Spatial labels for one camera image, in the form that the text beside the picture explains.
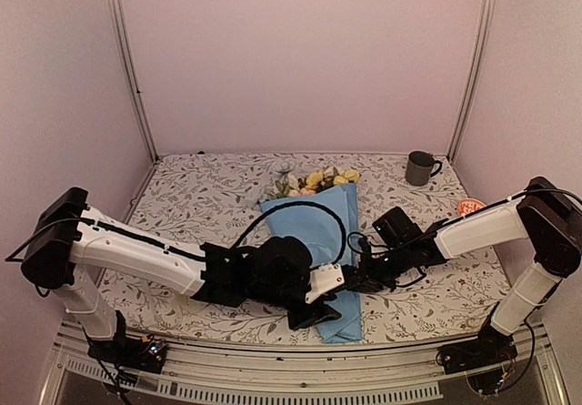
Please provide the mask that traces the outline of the yellow flower stem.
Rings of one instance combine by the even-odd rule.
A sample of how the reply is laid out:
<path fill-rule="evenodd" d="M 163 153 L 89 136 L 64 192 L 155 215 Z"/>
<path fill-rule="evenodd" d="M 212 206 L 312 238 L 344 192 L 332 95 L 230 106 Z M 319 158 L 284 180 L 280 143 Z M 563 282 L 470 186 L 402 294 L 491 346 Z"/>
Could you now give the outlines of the yellow flower stem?
<path fill-rule="evenodd" d="M 327 167 L 309 174 L 305 178 L 304 188 L 318 193 L 331 187 L 356 184 L 359 179 L 360 173 L 355 169 L 340 171 L 336 167 Z"/>

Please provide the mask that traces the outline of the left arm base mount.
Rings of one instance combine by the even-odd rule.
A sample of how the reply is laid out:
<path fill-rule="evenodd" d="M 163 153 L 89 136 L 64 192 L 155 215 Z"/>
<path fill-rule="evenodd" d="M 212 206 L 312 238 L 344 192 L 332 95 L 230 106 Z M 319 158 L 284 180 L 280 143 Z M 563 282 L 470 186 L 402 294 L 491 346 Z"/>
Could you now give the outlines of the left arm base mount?
<path fill-rule="evenodd" d="M 167 343 L 152 335 L 141 339 L 122 337 L 113 340 L 86 338 L 88 355 L 93 359 L 113 364 L 116 368 L 128 368 L 161 374 L 166 362 Z"/>

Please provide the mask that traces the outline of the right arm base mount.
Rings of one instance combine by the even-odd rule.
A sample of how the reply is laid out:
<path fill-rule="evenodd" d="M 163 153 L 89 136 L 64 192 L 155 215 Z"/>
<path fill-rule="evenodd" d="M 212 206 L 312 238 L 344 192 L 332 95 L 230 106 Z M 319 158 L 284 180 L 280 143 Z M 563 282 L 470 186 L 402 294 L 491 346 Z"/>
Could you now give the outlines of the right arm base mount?
<path fill-rule="evenodd" d="M 480 396 L 493 396 L 510 387 L 517 348 L 511 336 L 476 337 L 441 346 L 436 364 L 447 375 L 479 370 L 467 376 L 469 388 Z"/>

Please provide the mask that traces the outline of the blue hydrangea stem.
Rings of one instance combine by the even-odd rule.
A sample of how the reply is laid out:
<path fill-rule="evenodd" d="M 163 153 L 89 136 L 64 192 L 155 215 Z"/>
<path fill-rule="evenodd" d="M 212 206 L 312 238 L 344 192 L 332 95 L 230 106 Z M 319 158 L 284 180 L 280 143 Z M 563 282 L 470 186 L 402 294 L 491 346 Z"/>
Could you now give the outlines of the blue hydrangea stem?
<path fill-rule="evenodd" d="M 288 176 L 295 169 L 295 164 L 286 160 L 277 160 L 270 163 L 258 180 L 258 186 L 252 196 L 254 204 L 261 204 L 269 200 L 287 196 L 290 189 Z"/>

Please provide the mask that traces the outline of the blue wrapping paper sheet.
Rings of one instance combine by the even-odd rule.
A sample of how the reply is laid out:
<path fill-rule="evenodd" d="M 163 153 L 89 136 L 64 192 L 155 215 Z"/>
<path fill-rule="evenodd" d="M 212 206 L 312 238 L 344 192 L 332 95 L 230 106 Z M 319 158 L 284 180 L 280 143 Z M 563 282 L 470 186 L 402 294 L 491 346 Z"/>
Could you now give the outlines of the blue wrapping paper sheet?
<path fill-rule="evenodd" d="M 269 200 L 260 204 L 262 212 L 285 203 L 299 201 L 317 203 L 331 209 L 338 215 L 346 228 L 346 233 L 359 229 L 357 208 L 357 185 L 331 187 L 307 197 L 291 197 Z M 325 211 L 306 206 L 292 206 L 266 217 L 267 225 L 273 236 L 298 238 L 309 249 L 313 264 L 324 265 L 336 259 L 342 240 L 336 221 Z M 359 342 L 363 339 L 360 296 L 355 292 L 343 290 L 327 305 L 341 314 L 337 320 L 328 320 L 318 325 L 317 331 L 326 344 Z"/>

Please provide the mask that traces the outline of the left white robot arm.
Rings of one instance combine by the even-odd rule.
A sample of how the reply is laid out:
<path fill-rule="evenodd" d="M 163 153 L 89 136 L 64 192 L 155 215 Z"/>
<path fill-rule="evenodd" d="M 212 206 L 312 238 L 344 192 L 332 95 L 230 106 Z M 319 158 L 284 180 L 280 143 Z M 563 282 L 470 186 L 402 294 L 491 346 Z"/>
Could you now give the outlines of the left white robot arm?
<path fill-rule="evenodd" d="M 39 217 L 34 233 L 7 256 L 33 285 L 57 295 L 90 339 L 116 363 L 135 356 L 124 322 L 87 276 L 89 266 L 156 282 L 176 294 L 236 308 L 254 300 L 284 309 L 291 330 L 340 313 L 326 304 L 344 283 L 336 260 L 315 266 L 294 237 L 271 237 L 259 247 L 236 241 L 179 244 L 131 228 L 87 204 L 88 193 L 68 189 Z"/>

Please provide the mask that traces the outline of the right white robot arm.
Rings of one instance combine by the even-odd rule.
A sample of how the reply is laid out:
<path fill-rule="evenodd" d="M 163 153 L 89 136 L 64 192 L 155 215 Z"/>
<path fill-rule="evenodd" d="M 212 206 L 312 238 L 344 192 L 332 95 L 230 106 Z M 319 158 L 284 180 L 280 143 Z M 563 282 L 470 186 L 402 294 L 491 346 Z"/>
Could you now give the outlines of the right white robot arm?
<path fill-rule="evenodd" d="M 581 265 L 581 199 L 544 177 L 494 204 L 452 221 L 446 219 L 421 230 L 401 208 L 392 208 L 376 223 L 385 241 L 373 250 L 358 240 L 359 261 L 347 268 L 347 287 L 362 293 L 394 290 L 397 279 L 412 268 L 443 265 L 481 248 L 528 239 L 534 258 L 507 295 L 492 309 L 470 346 L 470 357 L 488 365 L 506 347 L 527 317 L 553 294 L 560 282 Z"/>

